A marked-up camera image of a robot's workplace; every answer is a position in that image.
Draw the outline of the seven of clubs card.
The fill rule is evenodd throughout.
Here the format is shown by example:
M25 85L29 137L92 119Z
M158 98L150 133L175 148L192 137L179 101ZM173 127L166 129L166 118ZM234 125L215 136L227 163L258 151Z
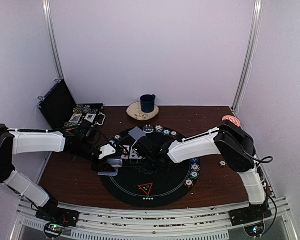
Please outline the seven of clubs card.
M131 160L141 160L142 157L136 152L136 150L131 147L129 151L129 159Z

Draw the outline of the green fifty poker chip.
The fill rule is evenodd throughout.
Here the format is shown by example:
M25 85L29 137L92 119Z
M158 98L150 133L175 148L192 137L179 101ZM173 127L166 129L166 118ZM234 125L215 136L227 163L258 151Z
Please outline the green fifty poker chip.
M197 171L191 171L190 174L189 174L189 177L192 179L192 180L197 180L199 178L199 173Z

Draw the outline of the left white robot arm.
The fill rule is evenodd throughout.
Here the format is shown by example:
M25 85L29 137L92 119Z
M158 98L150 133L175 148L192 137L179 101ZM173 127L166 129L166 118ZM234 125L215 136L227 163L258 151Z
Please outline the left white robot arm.
M45 154L71 153L92 162L99 172L114 171L106 158L122 154L122 148L110 141L95 147L84 139L82 129L95 127L86 122L71 129L17 129L0 123L0 184L29 200L51 222L59 221L62 211L58 201L34 182L31 168L21 159L25 157L29 164L31 157L37 160Z

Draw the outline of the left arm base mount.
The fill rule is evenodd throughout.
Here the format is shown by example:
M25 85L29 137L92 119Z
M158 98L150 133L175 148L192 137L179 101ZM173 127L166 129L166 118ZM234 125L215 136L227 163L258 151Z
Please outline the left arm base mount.
M49 239L55 239L60 237L66 228L76 227L79 215L78 211L58 208L55 216L43 210L37 210L35 217L47 221L43 227L43 233Z

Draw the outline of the blue ten poker chip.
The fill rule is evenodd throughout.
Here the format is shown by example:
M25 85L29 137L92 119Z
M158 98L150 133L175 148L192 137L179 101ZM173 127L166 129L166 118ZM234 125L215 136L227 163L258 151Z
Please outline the blue ten poker chip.
M200 171L200 165L198 165L197 163L193 163L193 164L191 164L191 170L192 171L196 171L196 172L198 172L198 171Z

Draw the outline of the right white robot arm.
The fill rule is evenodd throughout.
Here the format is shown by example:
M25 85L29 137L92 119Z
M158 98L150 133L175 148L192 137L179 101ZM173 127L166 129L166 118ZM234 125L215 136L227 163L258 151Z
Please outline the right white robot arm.
M241 122L226 115L220 126L188 138L168 141L159 145L147 137L141 138L144 149L140 155L148 168L164 168L168 163L180 164L194 158L221 155L229 168L238 173L248 194L249 207L246 216L258 220L269 210L266 186L258 168L269 164L274 158L256 157L253 138L241 128Z

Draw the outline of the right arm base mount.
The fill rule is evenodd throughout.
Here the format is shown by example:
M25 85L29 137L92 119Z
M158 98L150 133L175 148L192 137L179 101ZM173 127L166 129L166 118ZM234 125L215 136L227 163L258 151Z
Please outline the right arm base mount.
M249 207L231 210L229 218L232 226L244 226L245 233L252 238L258 238L266 233L265 218L272 216L270 210L253 210Z

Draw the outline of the green chips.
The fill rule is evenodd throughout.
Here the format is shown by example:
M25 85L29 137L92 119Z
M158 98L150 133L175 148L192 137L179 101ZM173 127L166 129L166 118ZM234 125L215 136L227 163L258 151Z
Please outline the green chips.
M164 136L170 136L170 135L171 135L171 131L168 130L168 129L164 129L163 132L162 132L162 134L163 134Z

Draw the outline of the blue playing card deck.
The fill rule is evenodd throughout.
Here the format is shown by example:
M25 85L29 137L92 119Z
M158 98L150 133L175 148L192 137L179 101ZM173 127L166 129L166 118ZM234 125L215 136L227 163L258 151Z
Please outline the blue playing card deck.
M108 158L107 163L110 164L113 168L121 168L123 166L123 160L119 158Z

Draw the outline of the six of hearts card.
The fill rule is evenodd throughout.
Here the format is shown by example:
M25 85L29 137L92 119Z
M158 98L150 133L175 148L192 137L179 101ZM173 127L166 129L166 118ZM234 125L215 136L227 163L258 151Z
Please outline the six of hearts card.
M129 159L130 157L130 146L129 145L124 145L122 147L122 150L123 150L123 154L121 155L121 158L124 159L124 160L127 160Z

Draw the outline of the red triangle all-in marker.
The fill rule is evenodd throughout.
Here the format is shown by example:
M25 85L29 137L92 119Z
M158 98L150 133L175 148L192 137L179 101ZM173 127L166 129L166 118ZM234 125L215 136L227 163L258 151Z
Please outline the red triangle all-in marker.
M141 184L141 185L138 185L138 188L143 191L143 193L146 195L146 196L150 196L151 192L152 192L152 188L153 188L153 183L146 183L146 184Z

